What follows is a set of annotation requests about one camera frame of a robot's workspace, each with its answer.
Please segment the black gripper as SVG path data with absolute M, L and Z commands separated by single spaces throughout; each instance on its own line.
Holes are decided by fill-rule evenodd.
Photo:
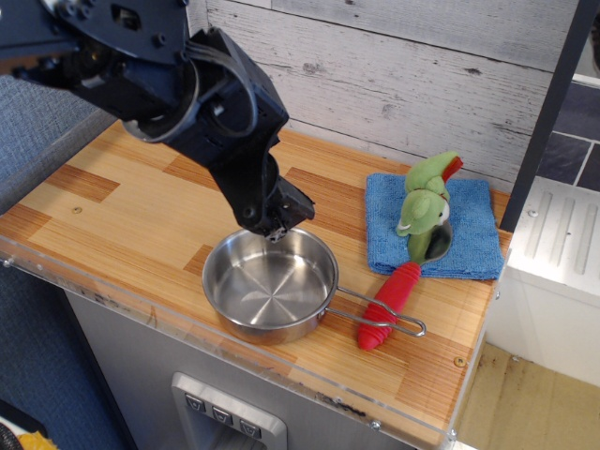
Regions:
M 314 202 L 279 176 L 269 156 L 288 115 L 266 75 L 222 30 L 186 45 L 187 105 L 167 118 L 158 140 L 208 170 L 238 224 L 271 243 L 315 217 Z

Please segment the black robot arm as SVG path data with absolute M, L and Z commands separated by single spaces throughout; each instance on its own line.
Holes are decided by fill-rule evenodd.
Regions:
M 1 70 L 65 90 L 206 168 L 244 229 L 279 240 L 314 217 L 271 148 L 289 115 L 270 78 L 184 1 L 5 1 Z

